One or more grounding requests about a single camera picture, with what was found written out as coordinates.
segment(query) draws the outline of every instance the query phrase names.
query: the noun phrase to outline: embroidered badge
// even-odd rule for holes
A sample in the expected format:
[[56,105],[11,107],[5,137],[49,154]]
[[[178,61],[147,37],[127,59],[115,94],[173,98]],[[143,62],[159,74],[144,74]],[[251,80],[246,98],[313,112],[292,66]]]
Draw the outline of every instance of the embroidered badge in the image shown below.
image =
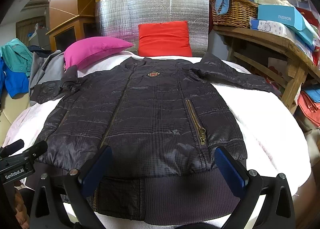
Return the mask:
[[150,73],[148,74],[149,77],[156,77],[156,76],[158,76],[158,75],[160,75],[160,73],[157,72],[157,71],[152,71],[152,72],[150,72]]

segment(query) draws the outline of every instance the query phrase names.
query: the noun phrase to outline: wooden bench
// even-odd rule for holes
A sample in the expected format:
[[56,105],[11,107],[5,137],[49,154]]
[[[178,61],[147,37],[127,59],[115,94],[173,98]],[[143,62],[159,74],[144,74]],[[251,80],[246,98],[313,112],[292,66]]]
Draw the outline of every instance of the wooden bench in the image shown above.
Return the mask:
[[[238,58],[263,72],[285,89],[282,96],[282,102],[289,110],[293,111],[294,98],[300,85],[305,82],[307,74],[310,74],[314,79],[320,82],[320,70],[304,52],[287,38],[263,31],[243,28],[214,26],[213,29],[220,35],[231,37],[231,41],[229,41],[228,44],[228,61],[236,62],[236,59]],[[288,58],[286,74],[292,77],[292,80],[287,82],[267,67],[239,54],[237,52],[239,40],[256,43],[285,55]]]

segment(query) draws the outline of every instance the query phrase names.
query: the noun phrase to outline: red pillow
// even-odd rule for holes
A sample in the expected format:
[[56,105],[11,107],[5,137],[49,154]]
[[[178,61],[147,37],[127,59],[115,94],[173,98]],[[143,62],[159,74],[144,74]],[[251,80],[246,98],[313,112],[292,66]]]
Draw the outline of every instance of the red pillow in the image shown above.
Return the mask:
[[192,57],[187,21],[147,23],[138,27],[139,56]]

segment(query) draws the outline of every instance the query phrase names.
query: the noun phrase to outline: beige chair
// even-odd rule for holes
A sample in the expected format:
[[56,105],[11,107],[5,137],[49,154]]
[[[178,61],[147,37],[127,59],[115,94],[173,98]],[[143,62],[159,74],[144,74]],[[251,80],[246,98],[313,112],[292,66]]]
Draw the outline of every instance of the beige chair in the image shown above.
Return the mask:
[[19,114],[29,107],[29,96],[26,94],[18,94],[11,98],[7,91],[3,89],[1,94],[0,109],[0,146],[3,145],[5,136]]

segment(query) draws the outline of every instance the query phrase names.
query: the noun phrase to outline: silver reflective foil sheet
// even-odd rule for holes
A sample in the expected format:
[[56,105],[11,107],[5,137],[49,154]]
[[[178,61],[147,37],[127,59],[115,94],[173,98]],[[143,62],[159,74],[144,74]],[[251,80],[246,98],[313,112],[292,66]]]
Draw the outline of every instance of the silver reflective foil sheet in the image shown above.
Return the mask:
[[139,24],[187,20],[193,56],[207,51],[209,0],[100,0],[96,17],[102,36],[133,43],[128,50],[134,53],[139,45]]

